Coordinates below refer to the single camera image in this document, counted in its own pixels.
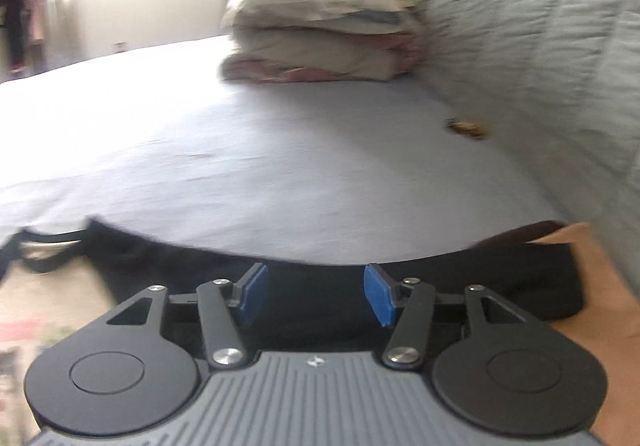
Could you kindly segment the grey patterned curtain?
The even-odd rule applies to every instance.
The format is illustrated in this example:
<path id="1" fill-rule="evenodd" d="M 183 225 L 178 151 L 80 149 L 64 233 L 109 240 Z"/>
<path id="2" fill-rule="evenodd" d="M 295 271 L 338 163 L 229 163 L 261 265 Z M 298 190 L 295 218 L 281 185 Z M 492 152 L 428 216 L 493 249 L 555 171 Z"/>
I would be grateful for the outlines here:
<path id="1" fill-rule="evenodd" d="M 44 53 L 50 70 L 79 60 L 81 45 L 74 0 L 46 0 Z"/>

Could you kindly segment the cream and black sweatshirt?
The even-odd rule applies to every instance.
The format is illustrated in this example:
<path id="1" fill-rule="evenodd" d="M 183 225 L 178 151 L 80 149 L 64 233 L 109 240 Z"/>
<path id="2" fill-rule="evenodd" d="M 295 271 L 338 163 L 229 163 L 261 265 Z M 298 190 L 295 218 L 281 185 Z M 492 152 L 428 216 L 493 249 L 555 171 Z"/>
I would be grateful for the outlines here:
<path id="1" fill-rule="evenodd" d="M 205 356 L 199 285 L 255 263 L 269 294 L 240 328 L 252 360 Z M 380 265 L 431 284 L 421 370 L 381 362 L 392 330 L 367 265 L 174 247 L 92 221 L 1 248 L 1 306 L 72 333 L 27 368 L 39 445 L 589 445 L 606 391 L 588 352 L 552 328 L 585 294 L 565 244 L 481 247 Z"/>

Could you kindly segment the grey quilted headboard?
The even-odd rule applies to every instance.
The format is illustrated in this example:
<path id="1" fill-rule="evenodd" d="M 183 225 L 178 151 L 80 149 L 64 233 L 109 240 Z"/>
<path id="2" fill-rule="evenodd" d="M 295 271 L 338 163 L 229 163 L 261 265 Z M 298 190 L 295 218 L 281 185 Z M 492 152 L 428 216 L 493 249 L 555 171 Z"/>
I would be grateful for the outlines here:
<path id="1" fill-rule="evenodd" d="M 415 0 L 420 75 L 639 281 L 639 0 Z"/>

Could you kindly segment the brown ruffled blanket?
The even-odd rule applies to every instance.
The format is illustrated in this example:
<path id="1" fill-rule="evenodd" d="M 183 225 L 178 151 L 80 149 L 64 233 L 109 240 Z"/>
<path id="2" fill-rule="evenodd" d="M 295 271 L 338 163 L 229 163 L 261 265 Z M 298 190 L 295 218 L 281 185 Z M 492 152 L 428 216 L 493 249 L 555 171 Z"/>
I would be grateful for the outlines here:
<path id="1" fill-rule="evenodd" d="M 585 292 L 577 315 L 552 323 L 587 348 L 608 375 L 608 395 L 591 427 L 607 445 L 639 443 L 639 300 L 600 247 L 587 223 L 564 226 L 541 221 L 477 242 L 478 247 L 508 243 L 567 243 L 572 248 Z"/>

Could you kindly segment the folded grey pink quilt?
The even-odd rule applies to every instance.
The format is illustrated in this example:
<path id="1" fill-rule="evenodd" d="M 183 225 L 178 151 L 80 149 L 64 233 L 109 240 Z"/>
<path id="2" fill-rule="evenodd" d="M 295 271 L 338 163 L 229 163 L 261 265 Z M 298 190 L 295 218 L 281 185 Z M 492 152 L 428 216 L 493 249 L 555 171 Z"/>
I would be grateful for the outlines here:
<path id="1" fill-rule="evenodd" d="M 376 80 L 407 74 L 424 50 L 414 0 L 229 0 L 225 80 Z"/>

